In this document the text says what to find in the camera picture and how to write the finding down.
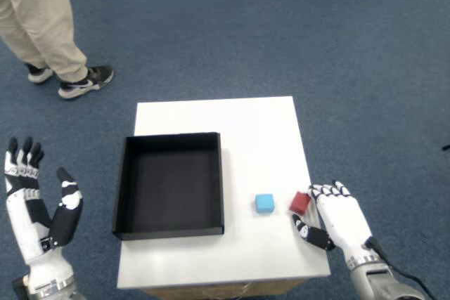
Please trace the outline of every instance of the robotic hand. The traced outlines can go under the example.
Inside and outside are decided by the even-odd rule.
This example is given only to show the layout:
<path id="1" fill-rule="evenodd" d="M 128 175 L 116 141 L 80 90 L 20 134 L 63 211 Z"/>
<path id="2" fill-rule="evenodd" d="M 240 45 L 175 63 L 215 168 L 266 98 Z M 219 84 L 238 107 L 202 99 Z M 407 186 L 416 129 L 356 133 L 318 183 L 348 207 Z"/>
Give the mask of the robotic hand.
<path id="1" fill-rule="evenodd" d="M 44 157 L 40 143 L 27 138 L 17 156 L 18 143 L 9 142 L 5 157 L 6 208 L 15 238 L 30 274 L 13 281 L 19 299 L 84 299 L 77 293 L 72 266 L 62 247 L 75 234 L 83 199 L 77 183 L 59 168 L 62 200 L 50 219 L 39 197 L 39 163 Z"/>
<path id="2" fill-rule="evenodd" d="M 328 232 L 308 226 L 297 214 L 292 215 L 294 224 L 307 242 L 325 250 L 335 246 L 343 250 L 361 300 L 425 300 L 420 292 L 394 278 L 358 201 L 341 182 L 312 185 L 308 193 L 316 201 Z"/>

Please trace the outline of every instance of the black tray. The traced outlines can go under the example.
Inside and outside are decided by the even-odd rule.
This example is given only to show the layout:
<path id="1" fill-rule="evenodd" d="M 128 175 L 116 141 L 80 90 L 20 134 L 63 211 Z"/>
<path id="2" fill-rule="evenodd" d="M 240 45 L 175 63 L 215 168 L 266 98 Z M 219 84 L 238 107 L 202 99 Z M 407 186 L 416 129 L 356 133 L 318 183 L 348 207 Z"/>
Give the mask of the black tray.
<path id="1" fill-rule="evenodd" d="M 112 232 L 121 240 L 223 234 L 220 134 L 125 138 Z"/>

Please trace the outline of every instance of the black sneaker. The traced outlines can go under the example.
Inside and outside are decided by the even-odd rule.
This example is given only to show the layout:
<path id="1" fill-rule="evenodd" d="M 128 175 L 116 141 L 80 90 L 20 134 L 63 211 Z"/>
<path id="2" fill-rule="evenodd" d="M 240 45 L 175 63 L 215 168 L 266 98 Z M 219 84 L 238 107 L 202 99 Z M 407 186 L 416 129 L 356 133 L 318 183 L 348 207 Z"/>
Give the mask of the black sneaker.
<path id="1" fill-rule="evenodd" d="M 30 71 L 28 73 L 28 79 L 33 84 L 43 84 L 45 81 L 47 81 L 52 75 L 53 70 L 50 68 L 36 68 L 35 66 L 25 63 L 25 66 L 28 67 L 28 70 Z"/>
<path id="2" fill-rule="evenodd" d="M 61 98 L 76 98 L 88 91 L 97 91 L 106 86 L 114 77 L 111 66 L 88 68 L 87 76 L 78 82 L 61 82 L 58 94 Z"/>

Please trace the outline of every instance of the person's leg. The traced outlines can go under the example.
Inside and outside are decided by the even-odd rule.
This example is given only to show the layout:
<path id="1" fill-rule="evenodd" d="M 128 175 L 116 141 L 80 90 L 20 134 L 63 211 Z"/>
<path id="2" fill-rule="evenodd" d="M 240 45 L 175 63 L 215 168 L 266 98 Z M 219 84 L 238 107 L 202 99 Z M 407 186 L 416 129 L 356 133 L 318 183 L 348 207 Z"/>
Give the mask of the person's leg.
<path id="1" fill-rule="evenodd" d="M 73 41 L 73 19 L 69 0 L 11 0 L 23 30 L 14 38 L 24 46 L 26 32 L 44 60 L 30 62 L 41 68 L 48 65 L 65 82 L 83 80 L 88 73 L 86 57 Z"/>
<path id="2" fill-rule="evenodd" d="M 10 0 L 0 0 L 0 36 L 24 63 L 29 63 L 36 68 L 47 66 L 44 57 L 22 28 Z"/>

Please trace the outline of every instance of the white sneaker sole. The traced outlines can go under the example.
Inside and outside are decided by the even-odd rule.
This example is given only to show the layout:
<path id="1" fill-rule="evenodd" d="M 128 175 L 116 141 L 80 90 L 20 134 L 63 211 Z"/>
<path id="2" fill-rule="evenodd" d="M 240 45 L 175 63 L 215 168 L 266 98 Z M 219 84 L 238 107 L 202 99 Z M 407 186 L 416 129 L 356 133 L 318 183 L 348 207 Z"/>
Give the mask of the white sneaker sole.
<path id="1" fill-rule="evenodd" d="M 33 84 L 42 84 L 43 82 L 47 81 L 52 75 L 53 75 L 53 70 L 50 70 L 47 68 L 40 75 L 28 74 L 28 79 Z"/>
<path id="2" fill-rule="evenodd" d="M 101 89 L 102 87 L 106 86 L 111 82 L 111 80 L 114 77 L 114 71 L 112 71 L 111 75 L 102 82 L 102 84 L 94 84 L 93 86 L 82 88 L 82 87 L 76 87 L 73 88 L 71 91 L 64 91 L 61 88 L 58 90 L 58 94 L 61 98 L 64 98 L 66 100 L 69 100 L 71 98 L 77 98 L 78 96 L 81 96 L 85 93 L 88 93 L 89 91 L 97 91 Z"/>

